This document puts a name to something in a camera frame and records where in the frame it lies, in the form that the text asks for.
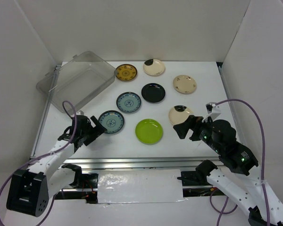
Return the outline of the lime green plate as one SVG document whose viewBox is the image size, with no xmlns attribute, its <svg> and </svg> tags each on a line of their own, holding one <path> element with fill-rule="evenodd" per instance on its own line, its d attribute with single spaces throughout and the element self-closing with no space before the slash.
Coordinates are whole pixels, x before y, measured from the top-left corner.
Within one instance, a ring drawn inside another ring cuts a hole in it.
<svg viewBox="0 0 283 226">
<path fill-rule="evenodd" d="M 147 145 L 159 142 L 163 137 L 163 127 L 154 119 L 144 119 L 135 127 L 137 139 Z"/>
</svg>

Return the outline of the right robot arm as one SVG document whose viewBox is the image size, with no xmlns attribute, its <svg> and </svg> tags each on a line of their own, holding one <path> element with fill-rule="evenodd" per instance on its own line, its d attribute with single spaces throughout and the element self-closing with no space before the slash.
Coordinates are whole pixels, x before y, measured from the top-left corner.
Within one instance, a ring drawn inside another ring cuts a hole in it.
<svg viewBox="0 0 283 226">
<path fill-rule="evenodd" d="M 238 187 L 209 160 L 196 168 L 200 184 L 211 184 L 228 196 L 248 217 L 251 226 L 283 225 L 283 203 L 270 185 L 261 179 L 261 167 L 252 151 L 236 140 L 236 130 L 225 120 L 190 115 L 183 123 L 173 126 L 180 139 L 192 130 L 191 141 L 203 141 L 218 154 L 219 160 L 246 187 Z"/>
</svg>

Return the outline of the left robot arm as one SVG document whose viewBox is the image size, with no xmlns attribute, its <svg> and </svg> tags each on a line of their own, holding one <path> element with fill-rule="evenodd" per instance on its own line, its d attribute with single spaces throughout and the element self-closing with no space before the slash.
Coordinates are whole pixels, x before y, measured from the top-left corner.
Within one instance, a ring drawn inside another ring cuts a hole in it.
<svg viewBox="0 0 283 226">
<path fill-rule="evenodd" d="M 72 118 L 49 154 L 27 169 L 18 169 L 11 177 L 6 207 L 8 210 L 39 217 L 49 199 L 66 186 L 83 184 L 81 167 L 66 163 L 81 146 L 87 146 L 107 130 L 92 116 Z"/>
</svg>

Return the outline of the blue white patterned plate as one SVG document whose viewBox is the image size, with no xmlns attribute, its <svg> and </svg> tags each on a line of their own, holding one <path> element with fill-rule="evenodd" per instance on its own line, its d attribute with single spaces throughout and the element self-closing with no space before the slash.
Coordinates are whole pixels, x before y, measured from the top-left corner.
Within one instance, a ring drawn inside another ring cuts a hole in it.
<svg viewBox="0 0 283 226">
<path fill-rule="evenodd" d="M 124 92 L 116 99 L 117 108 L 123 113 L 134 113 L 141 107 L 142 100 L 134 92 Z"/>
</svg>

